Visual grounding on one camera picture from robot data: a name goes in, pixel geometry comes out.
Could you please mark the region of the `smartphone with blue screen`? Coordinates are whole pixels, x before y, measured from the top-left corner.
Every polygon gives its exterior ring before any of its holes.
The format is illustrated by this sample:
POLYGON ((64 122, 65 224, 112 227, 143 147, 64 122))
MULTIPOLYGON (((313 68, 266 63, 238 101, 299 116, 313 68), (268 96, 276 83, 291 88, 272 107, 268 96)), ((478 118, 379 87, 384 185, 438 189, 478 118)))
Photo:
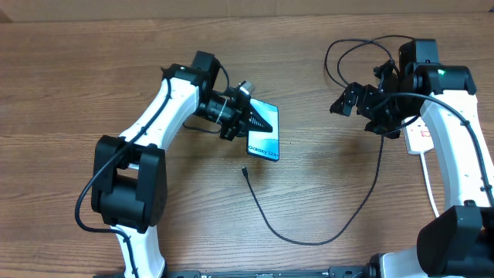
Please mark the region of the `smartphone with blue screen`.
POLYGON ((248 154, 270 161, 279 160, 279 109, 270 103, 251 99, 250 104, 272 125, 271 133, 249 131, 248 154))

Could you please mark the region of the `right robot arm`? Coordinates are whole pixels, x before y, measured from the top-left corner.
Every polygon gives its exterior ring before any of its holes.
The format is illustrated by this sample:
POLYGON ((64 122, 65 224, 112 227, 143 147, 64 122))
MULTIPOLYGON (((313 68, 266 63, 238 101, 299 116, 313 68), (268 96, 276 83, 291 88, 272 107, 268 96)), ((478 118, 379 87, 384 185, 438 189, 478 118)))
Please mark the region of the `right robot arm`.
POLYGON ((433 39, 409 39, 374 69, 379 84, 341 80, 330 111, 366 117, 366 130, 396 138, 408 117, 428 127, 442 172, 444 212, 416 245, 373 257, 367 277, 491 277, 493 163, 478 117, 476 86, 465 66, 443 65, 433 39))

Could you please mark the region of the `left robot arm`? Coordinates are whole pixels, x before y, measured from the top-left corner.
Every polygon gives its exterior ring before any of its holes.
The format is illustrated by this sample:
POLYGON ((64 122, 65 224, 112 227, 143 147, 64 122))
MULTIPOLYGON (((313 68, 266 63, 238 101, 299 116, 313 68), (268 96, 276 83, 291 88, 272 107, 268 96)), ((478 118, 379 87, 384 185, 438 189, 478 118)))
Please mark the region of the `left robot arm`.
POLYGON ((124 277, 164 277, 167 263, 158 237, 167 202, 166 151, 185 121, 197 116, 219 125, 219 137, 245 137, 246 151, 279 160, 279 109, 252 97, 249 81, 214 89, 223 69, 211 53, 198 51, 190 66, 162 70, 161 87, 143 114, 119 136, 102 136, 95 147, 87 191, 92 210, 117 236, 124 277))

